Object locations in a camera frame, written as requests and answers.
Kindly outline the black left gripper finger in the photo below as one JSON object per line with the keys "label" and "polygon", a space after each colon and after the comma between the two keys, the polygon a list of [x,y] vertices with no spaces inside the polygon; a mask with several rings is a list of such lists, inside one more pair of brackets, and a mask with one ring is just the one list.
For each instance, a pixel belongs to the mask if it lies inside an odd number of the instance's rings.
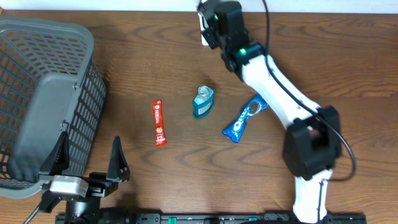
{"label": "black left gripper finger", "polygon": [[119,136],[115,136],[112,144],[106,180],[112,182],[128,182],[129,179],[130,169],[123,154],[121,139]]}
{"label": "black left gripper finger", "polygon": [[41,165],[39,175],[61,175],[67,170],[70,166],[69,148],[69,135],[62,131],[51,153]]}

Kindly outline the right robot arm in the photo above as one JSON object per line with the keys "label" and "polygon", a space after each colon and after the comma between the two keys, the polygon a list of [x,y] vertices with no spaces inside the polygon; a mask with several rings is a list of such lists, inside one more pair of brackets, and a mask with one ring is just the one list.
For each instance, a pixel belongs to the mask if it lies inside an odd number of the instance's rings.
{"label": "right robot arm", "polygon": [[285,128],[283,159],[295,177],[293,214],[300,223],[320,223],[344,143],[337,110],[322,108],[285,77],[269,52],[269,39],[265,44],[250,39],[239,2],[200,1],[197,11],[202,44],[221,49],[226,68],[268,103]]}

